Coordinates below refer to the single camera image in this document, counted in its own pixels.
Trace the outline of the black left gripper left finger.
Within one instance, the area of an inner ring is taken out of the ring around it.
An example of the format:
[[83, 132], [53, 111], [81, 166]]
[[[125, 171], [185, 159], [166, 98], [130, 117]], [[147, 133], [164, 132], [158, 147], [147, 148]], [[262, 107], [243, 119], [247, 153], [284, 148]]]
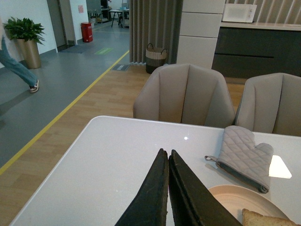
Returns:
[[117, 221], [117, 226], [165, 226], [169, 166], [167, 152], [160, 149], [137, 195]]

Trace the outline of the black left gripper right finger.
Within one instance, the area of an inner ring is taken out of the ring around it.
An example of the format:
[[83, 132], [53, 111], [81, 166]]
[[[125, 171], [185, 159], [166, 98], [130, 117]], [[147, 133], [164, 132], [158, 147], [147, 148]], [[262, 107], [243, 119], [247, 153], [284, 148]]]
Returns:
[[176, 226], [240, 226], [176, 150], [169, 157], [169, 194]]

